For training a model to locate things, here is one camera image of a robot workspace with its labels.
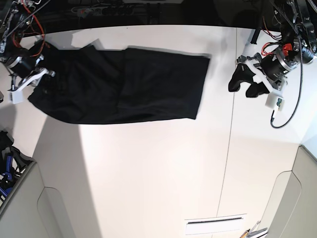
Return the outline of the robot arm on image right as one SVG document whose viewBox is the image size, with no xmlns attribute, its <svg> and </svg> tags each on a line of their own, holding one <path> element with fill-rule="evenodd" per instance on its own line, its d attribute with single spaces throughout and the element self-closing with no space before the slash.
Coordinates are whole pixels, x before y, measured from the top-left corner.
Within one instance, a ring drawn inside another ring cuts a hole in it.
<svg viewBox="0 0 317 238">
<path fill-rule="evenodd" d="M 287 85 L 286 75 L 298 66 L 312 63 L 317 57 L 317 37 L 306 0 L 273 0 L 273 14 L 280 35 L 275 42 L 263 45 L 260 53 L 241 55 L 228 83 L 229 92 L 237 92 L 241 83 L 248 83 L 246 97 L 282 93 Z"/>
</svg>

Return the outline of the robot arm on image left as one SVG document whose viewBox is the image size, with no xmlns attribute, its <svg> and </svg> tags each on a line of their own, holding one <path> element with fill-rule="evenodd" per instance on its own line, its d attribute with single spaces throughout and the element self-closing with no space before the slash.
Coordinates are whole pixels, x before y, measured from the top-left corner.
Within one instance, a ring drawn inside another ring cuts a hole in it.
<svg viewBox="0 0 317 238">
<path fill-rule="evenodd" d="M 125 50 L 102 50 L 105 58 L 98 58 L 92 51 L 83 56 L 81 50 L 58 50 L 45 37 L 51 33 L 81 32 L 89 35 L 94 31 L 132 30 L 138 39 L 157 40 L 178 44 L 187 40 L 180 30 L 219 31 L 235 28 L 255 29 L 262 23 L 259 11 L 242 0 L 223 0 L 220 7 L 212 0 L 185 0 L 180 4 L 125 3 L 121 0 L 94 2 L 77 5 L 77 13 L 71 13 L 70 4 L 64 0 L 45 1 L 40 10 L 45 12 L 39 23 L 39 42 L 29 50 L 20 46 L 25 34 L 31 32 L 36 13 L 28 12 L 20 3 L 1 10 L 7 17 L 1 19 L 3 29 L 0 40 L 6 43 L 4 56 L 24 54 L 30 60 L 45 57 L 42 67 L 55 71 L 55 76 L 44 75 L 35 87 L 34 95 L 43 97 L 70 97 L 85 94 L 116 94 L 120 96 L 162 93 L 169 89 L 184 87 L 176 75 L 185 73 L 192 82 L 202 83 L 207 71 L 207 59 L 196 57 L 190 63 L 188 57 L 155 50 L 128 47 Z"/>
</svg>

